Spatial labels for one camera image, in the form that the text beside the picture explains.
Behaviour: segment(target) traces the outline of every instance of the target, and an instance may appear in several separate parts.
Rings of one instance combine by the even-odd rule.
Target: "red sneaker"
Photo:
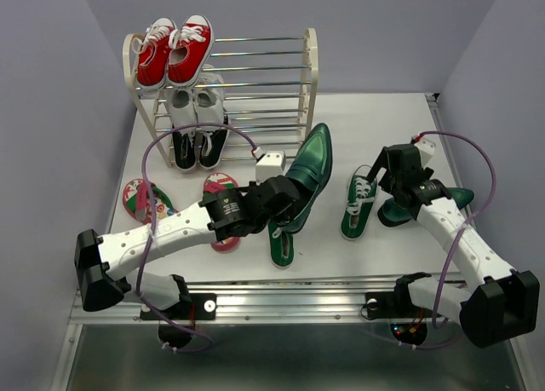
[[[214,46],[214,32],[208,19],[191,16],[181,29],[170,34],[169,81],[181,87],[192,87]]]
[[[146,29],[144,40],[136,39],[132,43],[133,51],[139,55],[136,79],[143,89],[155,90],[164,84],[165,67],[171,51],[169,35],[175,29],[172,20],[157,19]]]

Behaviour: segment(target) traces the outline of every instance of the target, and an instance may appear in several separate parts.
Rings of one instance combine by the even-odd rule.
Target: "green sneaker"
[[[272,263],[284,269],[293,262],[293,236],[284,232],[273,221],[269,222],[268,228]]]
[[[471,189],[466,188],[448,188],[452,199],[456,201],[456,206],[459,210],[468,206],[475,194]],[[378,210],[378,219],[380,219],[382,225],[385,227],[398,227],[403,225],[412,219],[409,211],[401,208],[395,202],[393,198],[387,199],[384,205]]]
[[[330,129],[326,124],[316,124],[303,142],[286,177],[299,190],[301,199],[289,208],[278,226],[285,232],[298,233],[302,230],[311,207],[324,190],[333,169],[333,147]]]
[[[375,202],[377,183],[366,178],[371,167],[360,165],[348,183],[347,209],[341,222],[344,239],[356,240],[364,233],[367,220]]]

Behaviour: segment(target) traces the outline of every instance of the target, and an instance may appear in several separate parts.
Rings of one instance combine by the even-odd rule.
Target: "screw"
[[[378,310],[378,300],[371,298],[365,303],[367,310]]]
[[[212,313],[215,310],[215,302],[213,300],[207,300],[204,302],[204,310],[208,313]]]

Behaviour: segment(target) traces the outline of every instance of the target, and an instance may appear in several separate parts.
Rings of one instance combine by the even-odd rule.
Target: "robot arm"
[[[284,177],[283,152],[265,154],[256,164],[248,187],[219,191],[182,212],[158,221],[147,262],[197,244],[259,233],[299,199]],[[136,269],[149,237],[149,226],[99,236],[88,230],[77,236],[75,266],[85,311],[98,311],[119,302],[140,302],[135,293]],[[142,291],[160,310],[191,302],[180,276],[144,273]]]
[[[391,193],[395,203],[407,209],[444,251],[450,250],[460,228],[465,228],[452,261],[468,289],[444,286],[439,313],[457,322],[469,340],[482,348],[533,331],[539,282],[530,271],[517,272],[470,225],[464,224],[465,217],[449,190],[439,180],[430,180],[433,170],[423,168],[434,150],[435,144],[425,138],[384,147],[369,178],[376,178],[381,168],[386,169],[379,182],[381,188]],[[438,285],[425,273],[404,276],[396,282],[390,302],[376,307],[393,304],[398,316],[409,310],[414,315],[414,308],[432,310]],[[384,317],[384,310],[377,311]],[[369,314],[372,318],[374,312],[369,310]]]

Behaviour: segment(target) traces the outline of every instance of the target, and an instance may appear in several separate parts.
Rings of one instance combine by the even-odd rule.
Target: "white wall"
[[[439,97],[445,126],[468,135],[490,154],[498,188],[479,231],[518,270],[545,284],[543,135],[545,134],[545,0],[496,0]],[[477,153],[453,143],[477,207],[490,177]],[[545,371],[545,301],[527,336]]]
[[[85,0],[0,0],[0,389],[49,389],[77,234],[104,231],[132,126]]]
[[[143,32],[167,16],[182,24],[209,17],[217,37],[301,35],[318,32],[320,91],[431,91],[445,86],[494,0],[87,0],[116,55],[127,33]],[[253,43],[244,49],[253,49]],[[218,44],[216,49],[234,49]],[[255,57],[252,64],[293,61]],[[214,58],[240,66],[241,58]],[[278,78],[275,72],[232,73]]]

